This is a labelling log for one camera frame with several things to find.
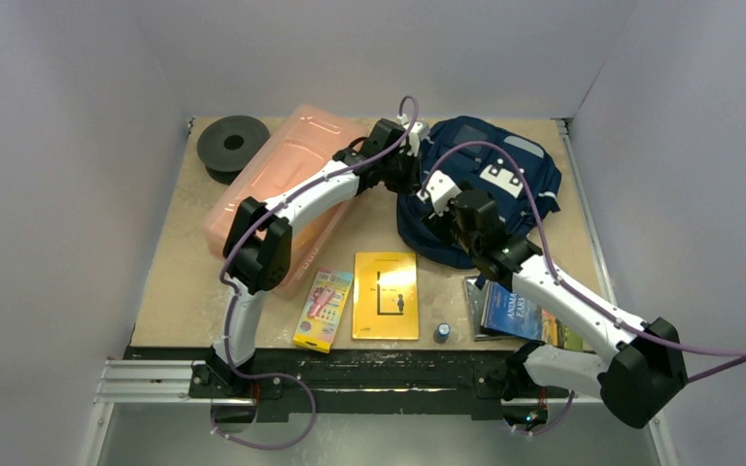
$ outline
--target white wall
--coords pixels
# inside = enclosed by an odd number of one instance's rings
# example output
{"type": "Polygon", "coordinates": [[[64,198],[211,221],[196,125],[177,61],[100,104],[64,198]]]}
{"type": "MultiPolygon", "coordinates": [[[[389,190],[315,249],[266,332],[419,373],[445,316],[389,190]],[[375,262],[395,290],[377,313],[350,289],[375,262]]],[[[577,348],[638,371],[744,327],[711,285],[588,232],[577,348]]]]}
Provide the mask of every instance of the white wall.
{"type": "Polygon", "coordinates": [[[635,0],[134,0],[193,115],[570,117],[635,0]]]}
{"type": "Polygon", "coordinates": [[[0,465],[75,463],[182,120],[127,2],[0,2],[0,465]]]}
{"type": "MultiPolygon", "coordinates": [[[[571,131],[622,304],[746,349],[746,2],[640,1],[571,131]]],[[[746,365],[668,416],[683,464],[746,464],[746,365]]]]}

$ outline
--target yellow book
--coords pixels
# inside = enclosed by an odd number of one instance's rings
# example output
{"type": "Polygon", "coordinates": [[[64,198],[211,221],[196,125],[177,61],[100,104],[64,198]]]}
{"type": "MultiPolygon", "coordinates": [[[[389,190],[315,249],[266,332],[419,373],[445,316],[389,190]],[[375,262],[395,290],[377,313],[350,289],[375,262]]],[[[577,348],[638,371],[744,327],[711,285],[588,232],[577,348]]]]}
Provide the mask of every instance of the yellow book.
{"type": "Polygon", "coordinates": [[[419,340],[416,255],[357,252],[353,338],[419,340]]]}

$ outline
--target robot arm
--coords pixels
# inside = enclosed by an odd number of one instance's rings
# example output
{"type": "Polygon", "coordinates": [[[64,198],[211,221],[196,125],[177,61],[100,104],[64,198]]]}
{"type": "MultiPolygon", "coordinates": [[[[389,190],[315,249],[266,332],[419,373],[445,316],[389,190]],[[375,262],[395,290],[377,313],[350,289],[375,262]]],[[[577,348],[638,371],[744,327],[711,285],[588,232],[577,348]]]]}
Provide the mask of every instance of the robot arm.
{"type": "MultiPolygon", "coordinates": [[[[419,191],[416,146],[426,131],[426,125],[420,123],[413,127],[415,134],[407,138],[410,144],[376,163],[350,169],[398,139],[406,130],[404,125],[404,122],[400,125],[380,120],[359,151],[350,148],[339,151],[322,171],[289,191],[313,184],[260,225],[263,239],[253,235],[237,251],[227,272],[239,288],[239,307],[226,332],[230,341],[214,345],[222,359],[225,345],[229,345],[236,366],[253,355],[264,294],[287,274],[292,235],[299,228],[378,183],[401,193],[419,191]],[[328,176],[337,170],[345,171],[328,176]]],[[[554,280],[536,245],[524,237],[505,233],[504,221],[486,191],[459,187],[441,171],[432,174],[427,186],[427,192],[418,195],[433,206],[434,212],[423,220],[430,231],[443,242],[461,245],[484,277],[548,309],[595,351],[595,354],[566,351],[542,342],[525,345],[508,361],[514,386],[506,392],[507,396],[513,397],[514,393],[536,385],[560,386],[601,398],[624,423],[642,427],[685,386],[687,373],[680,351],[643,340],[620,328],[619,322],[678,342],[672,325],[663,319],[648,324],[639,316],[617,309],[558,270],[562,281],[582,291],[617,319],[611,322],[603,318],[554,280]]],[[[224,255],[229,255],[236,240],[267,213],[266,206],[285,203],[286,198],[283,194],[266,203],[252,198],[243,201],[225,243],[224,255]]]]}

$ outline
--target black rubber wheel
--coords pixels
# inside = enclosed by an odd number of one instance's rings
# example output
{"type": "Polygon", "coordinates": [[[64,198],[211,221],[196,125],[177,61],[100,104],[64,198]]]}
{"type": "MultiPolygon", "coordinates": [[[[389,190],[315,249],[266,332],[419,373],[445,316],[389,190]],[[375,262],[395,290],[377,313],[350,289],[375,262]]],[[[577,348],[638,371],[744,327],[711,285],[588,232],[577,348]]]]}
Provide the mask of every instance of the black rubber wheel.
{"type": "Polygon", "coordinates": [[[227,116],[201,133],[196,150],[210,177],[230,184],[268,139],[270,131],[261,121],[252,116],[227,116]]]}

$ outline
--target translucent plastic box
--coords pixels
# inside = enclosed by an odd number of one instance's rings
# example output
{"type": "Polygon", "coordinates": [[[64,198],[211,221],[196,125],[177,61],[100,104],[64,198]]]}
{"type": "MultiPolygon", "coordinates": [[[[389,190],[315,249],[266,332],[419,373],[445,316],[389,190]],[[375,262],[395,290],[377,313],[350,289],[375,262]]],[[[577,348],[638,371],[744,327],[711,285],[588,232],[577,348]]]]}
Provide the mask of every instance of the translucent plastic box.
{"type": "MultiPolygon", "coordinates": [[[[244,171],[204,219],[207,248],[223,260],[224,241],[241,201],[259,201],[282,194],[318,172],[338,150],[367,134],[361,124],[324,110],[302,105],[273,133],[244,171]]],[[[290,270],[274,292],[295,294],[319,250],[350,208],[339,204],[302,228],[292,240],[290,270]]]]}

